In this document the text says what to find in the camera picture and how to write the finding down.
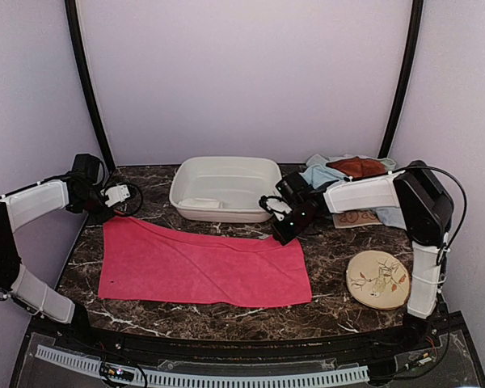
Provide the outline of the black frame post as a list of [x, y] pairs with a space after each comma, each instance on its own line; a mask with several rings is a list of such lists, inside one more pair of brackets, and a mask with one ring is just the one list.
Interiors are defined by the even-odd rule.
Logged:
[[411, 71], [415, 60], [415, 53], [419, 39], [420, 25], [424, 10], [423, 0], [413, 0], [411, 2], [411, 13], [407, 29], [407, 38], [403, 51], [403, 59], [399, 71], [399, 78], [395, 88], [390, 114], [386, 123], [382, 143], [379, 148], [378, 157], [387, 158], [394, 142], [394, 137], [399, 125], [399, 120], [403, 110], [408, 85], [411, 78]]
[[82, 93], [103, 161], [107, 171], [112, 173], [116, 169], [116, 164], [113, 158], [111, 147], [108, 143], [106, 131], [104, 129], [99, 112], [99, 105], [97, 103], [94, 87], [92, 85], [91, 74], [86, 59], [85, 46], [78, 17], [78, 4], [75, 0], [65, 0], [64, 4], [70, 40], [74, 52], [74, 61], [77, 67]]

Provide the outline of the round floral wooden plate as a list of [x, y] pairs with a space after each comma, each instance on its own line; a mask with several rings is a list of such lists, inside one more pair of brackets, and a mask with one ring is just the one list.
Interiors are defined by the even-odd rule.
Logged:
[[384, 251], [362, 251], [348, 262], [346, 285], [359, 303], [376, 310], [404, 306], [411, 292], [407, 268]]

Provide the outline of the light blue towel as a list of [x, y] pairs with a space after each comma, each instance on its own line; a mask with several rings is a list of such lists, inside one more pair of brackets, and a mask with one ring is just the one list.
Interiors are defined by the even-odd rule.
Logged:
[[[348, 176], [344, 173], [323, 165], [315, 165], [307, 167], [301, 173], [302, 178], [310, 184], [313, 188], [319, 188], [326, 182], [343, 181]], [[374, 211], [377, 218], [385, 226], [395, 227], [406, 230], [406, 224], [400, 208], [396, 207], [376, 207], [367, 208], [367, 210]]]

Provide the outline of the white plastic basin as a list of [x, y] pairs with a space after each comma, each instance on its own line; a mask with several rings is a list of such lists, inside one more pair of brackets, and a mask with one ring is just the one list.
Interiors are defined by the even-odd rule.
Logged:
[[[169, 201], [179, 214], [193, 221], [261, 223], [272, 217], [259, 206], [261, 196], [276, 195], [282, 178], [276, 162], [266, 158], [195, 157], [183, 162], [171, 184]], [[221, 209], [179, 206], [186, 198], [212, 198]]]

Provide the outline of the left black frame post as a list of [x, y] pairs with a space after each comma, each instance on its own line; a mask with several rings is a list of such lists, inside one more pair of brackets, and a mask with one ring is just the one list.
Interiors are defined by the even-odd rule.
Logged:
[[107, 171], [112, 173], [116, 169], [116, 164], [113, 158], [111, 147], [108, 143], [106, 131], [104, 129], [99, 112], [99, 105], [97, 103], [94, 87], [92, 85], [91, 74], [86, 59], [85, 46], [78, 17], [78, 4], [75, 0], [65, 0], [64, 4], [70, 40], [74, 52], [74, 61], [77, 67], [82, 93], [103, 161]]

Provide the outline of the beige bunny print towel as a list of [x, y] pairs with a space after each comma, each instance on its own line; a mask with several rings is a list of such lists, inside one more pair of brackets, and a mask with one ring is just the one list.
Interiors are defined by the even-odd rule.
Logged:
[[336, 229], [351, 229], [362, 226], [381, 225], [377, 215], [369, 210], [353, 210], [332, 215]]

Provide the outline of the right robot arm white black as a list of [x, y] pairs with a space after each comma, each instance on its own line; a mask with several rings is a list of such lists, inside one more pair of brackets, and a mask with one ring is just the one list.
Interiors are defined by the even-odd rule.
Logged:
[[428, 318], [445, 281], [445, 261], [458, 229], [452, 226], [454, 203], [437, 178], [441, 170], [420, 160], [369, 177], [332, 174], [319, 179], [308, 171], [286, 175], [273, 196], [259, 206], [274, 216], [273, 237], [292, 242], [318, 217], [373, 211], [380, 221], [407, 233], [414, 263], [407, 312]]

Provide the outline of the white embroidered towel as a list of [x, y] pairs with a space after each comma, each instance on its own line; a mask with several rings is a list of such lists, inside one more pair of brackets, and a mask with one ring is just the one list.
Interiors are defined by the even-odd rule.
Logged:
[[193, 209], [221, 209], [223, 203], [212, 198], [186, 198], [179, 202], [179, 206]]

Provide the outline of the right black frame post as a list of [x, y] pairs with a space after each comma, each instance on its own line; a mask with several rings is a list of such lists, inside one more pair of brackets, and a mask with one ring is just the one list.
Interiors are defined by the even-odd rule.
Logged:
[[403, 59], [399, 71], [399, 78], [395, 88], [390, 114], [386, 123], [382, 143], [379, 148], [378, 157], [387, 158], [394, 142], [394, 137], [399, 125], [399, 120], [403, 110], [408, 85], [411, 78], [411, 71], [415, 60], [415, 53], [419, 39], [420, 25], [424, 10], [423, 0], [413, 0], [411, 2], [411, 13], [407, 29], [407, 38], [403, 51]]

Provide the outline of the black front rail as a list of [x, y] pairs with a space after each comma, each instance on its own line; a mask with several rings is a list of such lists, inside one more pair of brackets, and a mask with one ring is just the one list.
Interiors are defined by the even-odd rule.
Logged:
[[56, 345], [147, 365], [163, 359], [263, 364], [267, 361], [312, 361], [327, 358], [334, 358], [339, 363], [356, 361], [377, 364], [390, 362], [404, 352], [428, 348], [430, 344], [427, 338], [434, 340], [436, 346], [442, 345], [450, 332], [460, 328], [463, 323], [462, 315], [456, 312], [448, 316], [438, 314], [428, 321], [409, 318], [398, 327], [360, 334], [277, 341], [165, 339], [93, 328], [92, 338], [88, 341], [74, 333], [62, 332], [57, 336]]

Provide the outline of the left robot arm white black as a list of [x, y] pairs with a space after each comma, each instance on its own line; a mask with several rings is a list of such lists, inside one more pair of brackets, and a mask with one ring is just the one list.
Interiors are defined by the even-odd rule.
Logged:
[[80, 352], [92, 352], [97, 333], [86, 308], [60, 294], [29, 271], [15, 235], [51, 213], [87, 213], [102, 224], [114, 216], [101, 194], [106, 168], [91, 154], [77, 154], [71, 169], [0, 196], [0, 302], [12, 300], [26, 311], [68, 326], [65, 337]]

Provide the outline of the dark red towel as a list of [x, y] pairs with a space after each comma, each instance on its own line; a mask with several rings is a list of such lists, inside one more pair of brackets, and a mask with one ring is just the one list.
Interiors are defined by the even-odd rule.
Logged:
[[348, 158], [329, 162], [327, 165], [354, 179], [368, 178], [386, 172], [381, 162], [370, 158]]

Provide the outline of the pink towel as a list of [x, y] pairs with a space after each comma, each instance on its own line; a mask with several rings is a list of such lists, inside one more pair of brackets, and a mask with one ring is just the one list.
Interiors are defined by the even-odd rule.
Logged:
[[103, 226], [102, 299], [277, 308], [308, 303], [298, 241], [192, 234], [134, 217]]

